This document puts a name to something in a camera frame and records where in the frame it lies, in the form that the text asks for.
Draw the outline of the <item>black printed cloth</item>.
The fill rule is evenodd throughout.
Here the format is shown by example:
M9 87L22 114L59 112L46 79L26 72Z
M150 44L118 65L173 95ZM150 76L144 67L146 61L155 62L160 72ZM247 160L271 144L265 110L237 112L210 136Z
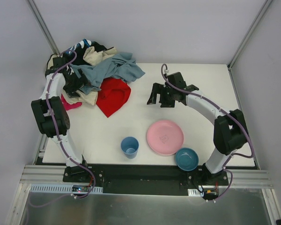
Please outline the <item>black printed cloth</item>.
M106 77L106 70L108 69L108 66L106 68L105 63L103 63L102 67L100 65L91 66L90 63L86 63L83 61L83 56L86 52L86 49L92 46L97 52L107 50L104 45L101 45L96 41L83 39L79 43L62 52L60 56L66 59L67 63L70 63L69 65L72 67L74 72L77 72L78 69L81 69L88 80L103 80Z

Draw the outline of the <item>red cloth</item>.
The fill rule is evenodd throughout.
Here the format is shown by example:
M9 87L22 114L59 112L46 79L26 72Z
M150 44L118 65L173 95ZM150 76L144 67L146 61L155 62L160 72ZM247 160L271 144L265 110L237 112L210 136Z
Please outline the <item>red cloth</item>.
M108 118L118 111L129 99L131 89L120 79L106 78L98 92L96 105Z

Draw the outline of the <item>grey-blue cloth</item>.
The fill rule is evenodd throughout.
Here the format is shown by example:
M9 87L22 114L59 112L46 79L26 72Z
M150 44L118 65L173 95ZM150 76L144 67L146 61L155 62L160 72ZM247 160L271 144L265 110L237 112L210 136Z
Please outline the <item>grey-blue cloth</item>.
M133 54L128 52L115 54L96 66L72 64L71 68L77 77L81 77L80 71L86 76L88 83L80 88L85 94L100 91L103 80L106 78L112 77L130 83L145 75L145 72L136 64Z

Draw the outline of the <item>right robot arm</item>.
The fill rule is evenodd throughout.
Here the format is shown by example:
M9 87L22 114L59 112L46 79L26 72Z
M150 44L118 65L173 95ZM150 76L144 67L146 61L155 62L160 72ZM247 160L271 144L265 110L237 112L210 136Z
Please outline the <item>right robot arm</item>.
M204 116L214 126L214 150L203 164L201 179L210 180L224 171L231 157L246 143L250 143L244 114L241 110L225 110L206 97L195 85L187 85L180 72L162 73L164 84L154 83L147 101L161 108L173 108L176 102L188 106Z

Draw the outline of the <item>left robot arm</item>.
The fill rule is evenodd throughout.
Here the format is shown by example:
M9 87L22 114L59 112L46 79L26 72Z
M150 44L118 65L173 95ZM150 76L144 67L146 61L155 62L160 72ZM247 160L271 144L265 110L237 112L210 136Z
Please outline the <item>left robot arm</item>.
M69 63L62 57L52 58L45 72L46 85L41 97L31 102L40 133L55 142L68 167L86 167L70 134L70 119L62 103L62 91L72 91L71 79L76 78Z

